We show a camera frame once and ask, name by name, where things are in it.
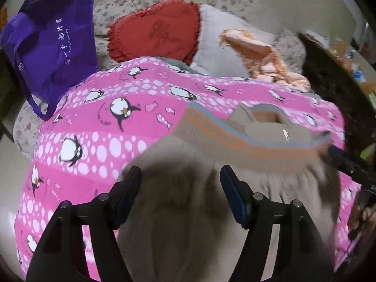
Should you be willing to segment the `peach fringed towel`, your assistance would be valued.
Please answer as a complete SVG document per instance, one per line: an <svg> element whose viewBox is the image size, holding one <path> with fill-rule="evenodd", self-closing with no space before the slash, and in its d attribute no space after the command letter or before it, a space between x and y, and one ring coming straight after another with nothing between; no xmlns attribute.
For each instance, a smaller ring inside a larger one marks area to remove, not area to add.
<svg viewBox="0 0 376 282"><path fill-rule="evenodd" d="M253 79L276 83L303 93L311 90L309 80L301 74L291 72L276 49L245 30L223 30L220 34L220 46L231 47Z"/></svg>

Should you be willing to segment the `white pillow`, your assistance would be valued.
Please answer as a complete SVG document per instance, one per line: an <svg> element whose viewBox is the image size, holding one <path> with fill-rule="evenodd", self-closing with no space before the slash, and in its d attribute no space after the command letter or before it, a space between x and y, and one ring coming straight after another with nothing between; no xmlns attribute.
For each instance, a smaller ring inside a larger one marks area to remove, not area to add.
<svg viewBox="0 0 376 282"><path fill-rule="evenodd" d="M200 6L201 27L198 50L190 67L198 73L213 77L248 77L241 58L234 49L220 45L220 34L227 29L241 29L253 34L258 40L271 45L275 35L257 29L248 22L222 12L208 4Z"/></svg>

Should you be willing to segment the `dark carved wooden headboard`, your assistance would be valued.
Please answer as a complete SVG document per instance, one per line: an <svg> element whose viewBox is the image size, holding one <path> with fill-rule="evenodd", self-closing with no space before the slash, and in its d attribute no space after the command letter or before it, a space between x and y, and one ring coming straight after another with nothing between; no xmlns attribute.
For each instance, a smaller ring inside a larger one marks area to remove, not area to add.
<svg viewBox="0 0 376 282"><path fill-rule="evenodd" d="M303 75L317 94L339 108L345 121L345 149L359 159L375 143L375 110L359 84L328 51L302 33L298 38L306 50Z"/></svg>

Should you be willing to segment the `red heart cushion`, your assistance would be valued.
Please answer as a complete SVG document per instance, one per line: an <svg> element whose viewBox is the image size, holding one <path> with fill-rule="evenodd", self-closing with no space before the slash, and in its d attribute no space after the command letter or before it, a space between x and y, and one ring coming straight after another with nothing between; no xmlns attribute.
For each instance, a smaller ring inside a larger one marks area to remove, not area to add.
<svg viewBox="0 0 376 282"><path fill-rule="evenodd" d="M192 63L200 35L200 7L184 0L164 0L109 25L108 53L117 61L142 56Z"/></svg>

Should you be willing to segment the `pink penguin blanket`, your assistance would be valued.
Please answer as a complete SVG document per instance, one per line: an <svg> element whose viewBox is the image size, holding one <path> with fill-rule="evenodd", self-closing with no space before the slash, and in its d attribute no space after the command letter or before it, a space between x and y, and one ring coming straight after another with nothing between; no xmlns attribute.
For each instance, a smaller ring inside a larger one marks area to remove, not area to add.
<svg viewBox="0 0 376 282"><path fill-rule="evenodd" d="M285 84L192 74L154 57L99 71L70 89L41 124L15 220L17 258L38 280L41 237L61 202L109 192L134 165L142 184L127 222L112 230L134 281L227 281L247 230L220 182L230 165L269 200L300 200L338 269L353 249L347 221L360 187L329 167L344 145L331 102Z"/></svg>

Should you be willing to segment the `khaki jacket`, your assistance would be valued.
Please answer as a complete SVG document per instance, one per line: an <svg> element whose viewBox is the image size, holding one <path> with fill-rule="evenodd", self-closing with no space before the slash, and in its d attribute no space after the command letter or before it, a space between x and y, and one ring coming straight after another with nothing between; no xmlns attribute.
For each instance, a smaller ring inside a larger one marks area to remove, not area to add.
<svg viewBox="0 0 376 282"><path fill-rule="evenodd" d="M302 202L335 258L340 177L324 157L331 133L278 107L239 104L229 118L197 103L131 165L142 183L118 245L134 281L227 281L243 250L254 195Z"/></svg>

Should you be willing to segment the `purple tote bag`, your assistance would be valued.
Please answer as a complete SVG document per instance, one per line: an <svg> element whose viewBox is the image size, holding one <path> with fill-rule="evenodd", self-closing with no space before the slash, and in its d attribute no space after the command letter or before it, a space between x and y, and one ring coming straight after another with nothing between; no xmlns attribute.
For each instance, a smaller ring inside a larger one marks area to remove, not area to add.
<svg viewBox="0 0 376 282"><path fill-rule="evenodd" d="M25 0L1 47L28 103L44 121L67 91L98 71L94 0Z"/></svg>

